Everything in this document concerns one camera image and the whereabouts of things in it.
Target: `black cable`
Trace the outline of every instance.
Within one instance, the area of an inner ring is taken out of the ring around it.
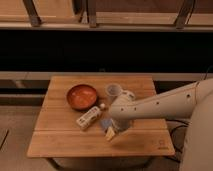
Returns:
[[[205,74],[203,80],[206,80],[206,78],[207,78],[207,76],[208,76],[208,73],[209,73],[209,71],[210,71],[212,68],[213,68],[213,65],[210,65],[210,66],[207,68],[206,74]]]
[[[165,156],[166,159],[169,159],[173,162],[176,162],[176,163],[180,163],[180,160],[178,160],[176,157],[172,158],[172,157],[168,157],[168,156]]]
[[[187,128],[188,125],[179,125],[179,126],[173,128],[173,129],[171,130],[171,132],[170,132],[170,136],[173,137],[173,134],[175,133],[175,131],[177,131],[179,128],[183,128],[183,127]],[[178,148],[174,143],[173,143],[173,146],[174,146],[174,148],[175,148],[175,150],[176,150],[177,152],[182,153],[182,150],[181,150],[182,148],[181,148],[181,149]]]
[[[195,5],[196,5],[196,0],[194,0],[194,1],[193,1],[192,9],[191,9],[191,12],[190,12],[190,14],[189,14],[189,18],[188,18],[188,20],[187,20],[186,24],[188,24],[188,23],[189,23],[189,20],[191,19],[192,14],[194,13]]]
[[[173,128],[173,129],[171,130],[171,132],[170,132],[171,138],[173,137],[173,134],[174,134],[179,128],[183,128],[183,127],[187,128],[187,127],[188,127],[188,123],[186,123],[186,122],[184,122],[184,121],[182,122],[182,121],[176,120],[176,119],[172,119],[172,120],[168,120],[168,121],[180,122],[180,123],[183,123],[183,124],[184,124],[184,125],[179,125],[179,126]],[[182,148],[181,148],[181,149],[178,148],[174,143],[173,143],[173,146],[174,146],[174,148],[175,148],[175,152],[180,152],[180,153],[182,153],[182,150],[181,150]],[[174,156],[174,157],[165,156],[165,158],[166,158],[166,159],[169,159],[169,160],[171,160],[171,161],[173,161],[173,162],[180,163],[180,160],[179,160],[176,156]]]
[[[169,121],[169,122],[179,122],[179,123],[182,123],[182,124],[185,124],[185,125],[189,125],[188,122],[182,121],[182,120],[178,120],[178,119],[166,119],[166,121]]]

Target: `dark background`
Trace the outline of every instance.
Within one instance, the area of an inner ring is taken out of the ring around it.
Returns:
[[[205,72],[213,33],[0,30],[1,71]]]

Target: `orange bowl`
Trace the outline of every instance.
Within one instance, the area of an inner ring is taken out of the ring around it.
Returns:
[[[97,102],[97,99],[96,89],[86,84],[76,85],[67,93],[67,102],[75,110],[87,110]]]

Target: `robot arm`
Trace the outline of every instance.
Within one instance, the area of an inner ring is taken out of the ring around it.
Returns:
[[[213,170],[213,79],[189,84],[143,100],[134,101],[124,91],[109,108],[116,133],[139,118],[188,118],[180,171]]]
[[[195,106],[213,91],[213,79],[195,82],[159,95],[134,100],[130,91],[123,93],[109,108],[115,131],[129,127],[140,118],[189,118]]]

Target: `white cup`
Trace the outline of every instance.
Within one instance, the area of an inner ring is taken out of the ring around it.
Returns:
[[[109,104],[112,104],[113,101],[122,93],[123,89],[119,84],[112,83],[106,86],[106,94]]]

